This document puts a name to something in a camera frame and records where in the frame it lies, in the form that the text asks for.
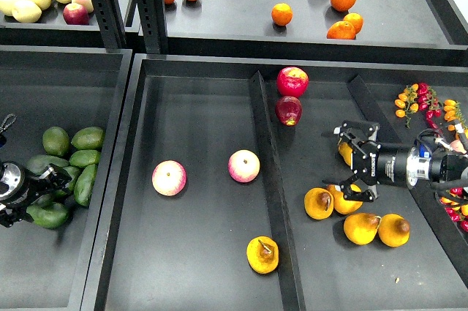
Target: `tray compartment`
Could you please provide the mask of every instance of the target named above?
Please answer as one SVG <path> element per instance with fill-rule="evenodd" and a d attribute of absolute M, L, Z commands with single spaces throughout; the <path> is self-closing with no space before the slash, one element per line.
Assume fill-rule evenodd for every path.
<path fill-rule="evenodd" d="M 277 274 L 246 261 L 250 239 L 271 235 L 262 176 L 241 185 L 227 172 L 233 152 L 257 152 L 247 80 L 142 78 L 106 310 L 280 310 Z M 165 198 L 151 174 L 171 159 L 187 184 Z"/>
<path fill-rule="evenodd" d="M 338 179 L 350 175 L 349 169 L 336 156 L 336 140 L 323 137 L 322 133 L 331 132 L 344 119 L 364 120 L 347 85 L 356 75 L 361 75 L 366 83 L 378 80 L 390 85 L 413 78 L 425 78 L 428 83 L 438 78 L 462 82 L 466 69 L 302 61 L 300 66 L 311 78 L 307 93 L 301 97 L 303 119 L 297 127 L 284 129 L 279 127 L 273 112 L 279 97 L 275 80 L 282 67 L 297 64 L 298 61 L 288 60 L 136 55 L 114 156 L 122 161 L 113 162 L 110 171 L 96 249 L 91 259 L 93 268 L 88 276 L 90 288 L 85 293 L 83 306 L 97 305 L 96 310 L 164 309 L 170 303 L 176 310 L 218 307 L 220 299 L 226 299 L 225 295 L 219 296 L 225 289 L 224 285 L 215 283 L 217 275 L 212 271 L 214 266 L 223 263 L 224 271 L 239 277 L 237 281 L 242 280 L 237 284 L 234 279 L 225 281 L 230 288 L 237 288 L 238 298 L 231 299 L 232 304 L 224 304 L 223 308 L 252 308 L 251 304 L 243 303 L 252 297 L 250 288 L 256 285 L 258 276 L 249 271 L 252 272 L 251 279 L 240 278 L 246 276 L 243 274 L 246 269 L 249 270 L 244 250 L 248 240 L 258 232 L 254 229 L 271 229 L 268 221 L 271 217 L 267 215 L 265 188 L 260 182 L 262 177 L 249 186 L 258 198 L 249 207 L 250 211 L 246 211 L 246 202 L 237 201 L 238 198 L 230 195 L 238 184 L 229 178 L 226 162 L 241 139 L 248 140 L 244 144 L 255 146 L 248 89 L 251 82 L 247 79 L 259 71 L 265 79 L 269 121 L 277 145 L 286 199 L 284 209 L 290 218 L 292 235 L 288 241 L 293 243 L 290 246 L 295 247 L 297 255 L 297 261 L 293 258 L 291 261 L 297 263 L 295 267 L 300 272 L 301 283 L 296 285 L 296 292 L 299 300 L 301 296 L 305 300 L 305 307 L 297 310 L 421 307 L 461 310 L 465 307 L 467 287 L 408 190 L 382 186 L 378 201 L 373 205 L 365 204 L 360 210 L 378 214 L 394 211 L 409 218 L 412 238 L 398 249 L 387 248 L 378 239 L 365 247 L 354 246 L 342 231 L 344 217 L 333 214 L 321 222 L 311 220 L 303 209 L 303 196 L 312 187 L 322 186 L 322 180 L 330 178 L 331 174 Z M 217 117 L 223 121 L 209 117 L 225 115 L 226 109 L 230 110 L 229 115 L 237 116 L 229 121 L 225 117 Z M 226 134 L 236 136 L 226 138 Z M 222 145 L 211 144 L 213 141 Z M 256 146 L 260 152 L 258 138 Z M 224 154 L 223 160 L 218 158 L 220 154 Z M 152 170 L 161 160 L 166 160 L 164 157 L 180 160 L 189 174 L 185 193 L 180 198 L 173 198 L 175 200 L 165 200 L 151 186 Z M 224 194 L 216 196 L 211 192 L 223 186 Z M 203 199 L 202 191 L 209 198 L 223 196 L 212 203 Z M 204 211 L 199 209 L 194 213 L 197 208 L 194 201 L 203 206 Z M 221 217 L 219 211 L 227 205 L 231 215 Z M 207 216 L 215 219 L 217 230 L 213 231 L 214 226 L 203 225 Z M 256 228 L 252 224 L 246 227 L 245 222 L 254 223 Z M 229 231 L 231 225 L 241 231 Z M 167 254 L 171 244 L 180 248 L 180 239 L 191 239 L 199 251 L 206 252 L 206 247 L 216 247 L 218 239 L 224 241 L 231 234 L 238 234 L 230 246 L 230 251 L 237 252 L 238 256 L 233 256 L 229 264 L 226 260 L 207 261 L 205 256 L 181 256 L 180 251 Z M 217 239 L 205 244 L 196 239 L 207 235 Z M 206 257 L 216 256 L 209 251 L 206 253 Z M 168 283 L 169 280 L 181 280 L 172 271 L 180 268 L 182 261 L 186 262 L 187 269 L 197 269 L 195 277 L 190 274 L 191 280 L 206 284 Z M 282 304 L 281 284 L 278 286 L 276 273 L 261 282 L 270 285 L 267 294 L 255 291 L 257 298 L 273 297 L 266 308 L 282 310 L 284 300 Z M 204 285 L 216 285 L 218 289 L 207 290 Z M 261 301 L 255 305 L 265 309 Z"/>
<path fill-rule="evenodd" d="M 7 281 L 0 310 L 79 310 L 130 52 L 4 46 L 0 56 L 5 61 L 0 67 L 0 109 L 3 116 L 18 116 L 5 132 L 2 160 L 25 165 L 33 155 L 44 154 L 42 134 L 52 126 L 63 127 L 70 137 L 91 125 L 106 129 L 89 209 L 75 207 L 72 220 L 57 230 L 17 222 L 0 234 L 0 275 Z"/>

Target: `shelf bracket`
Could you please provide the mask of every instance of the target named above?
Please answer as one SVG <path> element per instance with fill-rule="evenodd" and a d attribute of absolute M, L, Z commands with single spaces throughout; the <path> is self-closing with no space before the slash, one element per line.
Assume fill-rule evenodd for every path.
<path fill-rule="evenodd" d="M 125 26 L 122 21 L 118 0 L 91 1 L 105 48 L 126 48 Z"/>
<path fill-rule="evenodd" d="M 167 54 L 169 44 L 164 0 L 136 0 L 146 53 Z"/>

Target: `red apple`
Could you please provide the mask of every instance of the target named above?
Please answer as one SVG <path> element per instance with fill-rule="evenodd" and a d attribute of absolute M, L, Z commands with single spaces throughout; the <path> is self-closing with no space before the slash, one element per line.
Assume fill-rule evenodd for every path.
<path fill-rule="evenodd" d="M 260 171 L 260 161 L 253 152 L 239 150 L 229 158 L 227 169 L 235 181 L 248 183 L 253 181 Z"/>
<path fill-rule="evenodd" d="M 282 97 L 276 103 L 275 113 L 281 123 L 295 126 L 301 119 L 301 102 L 297 97 Z"/>
<path fill-rule="evenodd" d="M 279 93 L 284 97 L 300 97 L 309 85 L 309 76 L 298 67 L 285 67 L 276 79 Z"/>
<path fill-rule="evenodd" d="M 89 24 L 88 11 L 83 5 L 71 3 L 64 8 L 64 20 L 67 24 Z"/>
<path fill-rule="evenodd" d="M 184 167 L 172 160 L 159 163 L 151 177 L 154 189 L 161 195 L 174 196 L 185 186 L 186 173 Z"/>

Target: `green fruit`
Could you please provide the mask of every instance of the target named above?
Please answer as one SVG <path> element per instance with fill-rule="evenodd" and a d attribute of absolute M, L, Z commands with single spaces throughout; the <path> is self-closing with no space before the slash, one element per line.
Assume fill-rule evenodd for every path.
<path fill-rule="evenodd" d="M 26 212 L 32 217 L 34 223 L 49 229 L 60 227 L 69 216 L 68 209 L 61 203 L 52 203 L 46 207 L 30 205 Z"/>
<path fill-rule="evenodd" d="M 81 206 L 88 207 L 93 193 L 94 181 L 96 180 L 97 165 L 87 166 L 78 177 L 73 195 L 75 201 Z"/>
<path fill-rule="evenodd" d="M 67 167 L 68 161 L 52 155 L 36 155 L 28 160 L 26 168 L 38 176 L 44 173 L 44 170 L 49 164 L 59 167 Z"/>
<path fill-rule="evenodd" d="M 72 138 L 72 145 L 77 150 L 99 150 L 104 143 L 105 132 L 99 127 L 79 130 Z"/>
<path fill-rule="evenodd" d="M 70 138 L 60 127 L 51 127 L 42 135 L 42 145 L 49 155 L 63 157 L 69 148 Z"/>
<path fill-rule="evenodd" d="M 46 207 L 52 204 L 52 201 L 54 198 L 55 198 L 55 194 L 53 192 L 48 192 L 47 194 L 44 194 L 35 202 L 33 202 L 33 205 L 38 206 L 38 207 Z"/>
<path fill-rule="evenodd" d="M 56 190 L 54 194 L 56 195 L 57 198 L 63 198 L 65 196 L 68 196 L 71 194 L 75 188 L 76 181 L 78 180 L 78 177 L 81 173 L 81 169 L 73 166 L 67 166 L 64 167 L 64 170 L 72 177 L 72 180 L 68 182 L 66 188 L 69 190 L 69 192 L 65 192 L 63 190 Z"/>
<path fill-rule="evenodd" d="M 97 150 L 78 150 L 70 157 L 70 165 L 84 168 L 99 163 L 101 153 Z"/>

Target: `black tray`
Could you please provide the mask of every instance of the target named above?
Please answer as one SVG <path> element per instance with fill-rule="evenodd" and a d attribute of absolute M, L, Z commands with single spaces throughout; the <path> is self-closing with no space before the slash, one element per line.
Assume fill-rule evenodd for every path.
<path fill-rule="evenodd" d="M 2 160 L 23 165 L 44 154 L 52 126 L 70 136 L 106 129 L 89 209 L 75 207 L 57 230 L 17 222 L 0 231 L 0 310 L 79 310 L 124 100 L 129 50 L 0 47 L 0 109 L 18 116 L 4 133 Z"/>
<path fill-rule="evenodd" d="M 456 80 L 467 71 L 303 63 L 311 78 L 301 98 L 303 119 L 284 130 L 265 106 L 278 97 L 277 72 L 296 63 L 136 55 L 83 310 L 461 310 L 467 305 L 460 266 L 450 262 L 452 252 L 443 250 L 408 190 L 382 186 L 378 202 L 361 209 L 409 218 L 412 238 L 394 250 L 378 239 L 353 246 L 344 237 L 343 217 L 315 222 L 303 209 L 309 189 L 331 173 L 349 175 L 335 155 L 336 140 L 322 132 L 344 119 L 365 119 L 348 92 L 357 74 L 364 83 L 400 84 L 414 78 Z M 230 154 L 244 147 L 257 149 L 262 163 L 261 175 L 247 186 L 233 182 L 226 169 Z M 188 172 L 179 198 L 163 198 L 151 186 L 154 166 L 167 159 L 180 160 Z M 434 213 L 445 214 L 440 206 Z M 281 242 L 283 255 L 278 272 L 260 277 L 249 268 L 245 248 L 252 237 L 269 233 Z"/>

